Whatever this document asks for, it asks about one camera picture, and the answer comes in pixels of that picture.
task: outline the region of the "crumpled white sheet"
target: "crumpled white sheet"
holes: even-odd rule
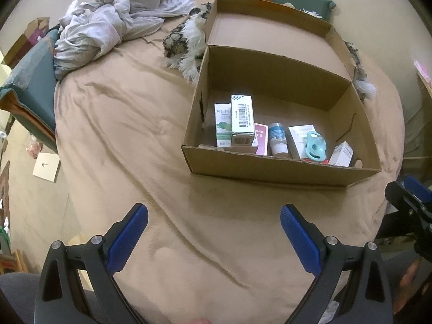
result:
[[[122,41],[156,32],[164,18],[187,14],[195,0],[96,0],[73,7],[60,19],[64,30],[54,54],[58,80]]]

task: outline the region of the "blue gripper pad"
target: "blue gripper pad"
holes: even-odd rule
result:
[[[280,223],[294,251],[297,253],[297,257],[300,259],[303,268],[315,275],[315,277],[318,277],[322,270],[318,247],[287,206],[282,208]]]
[[[432,191],[419,183],[413,177],[407,176],[403,181],[405,189],[410,191],[415,197],[417,197],[423,203],[432,202]]]
[[[105,266],[110,274],[123,270],[135,245],[147,226],[149,221],[148,214],[147,207],[141,205],[113,242],[108,251],[108,260]]]

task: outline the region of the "box lid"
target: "box lid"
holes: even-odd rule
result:
[[[215,0],[205,27],[209,46],[285,56],[351,82],[354,62],[330,23],[264,0]]]

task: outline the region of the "tiled floor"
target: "tiled floor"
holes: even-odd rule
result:
[[[35,160],[25,150],[29,133],[18,122],[12,126],[1,169],[9,168],[9,208],[12,249],[20,249],[31,272],[42,270],[49,246],[65,243],[79,232],[68,185],[60,166],[56,182],[35,177]]]

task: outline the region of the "barcode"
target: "barcode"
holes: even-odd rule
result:
[[[252,145],[253,138],[238,138],[234,136],[234,145]]]
[[[238,104],[238,125],[240,127],[247,127],[248,125],[248,119],[246,117],[246,105],[239,103]]]

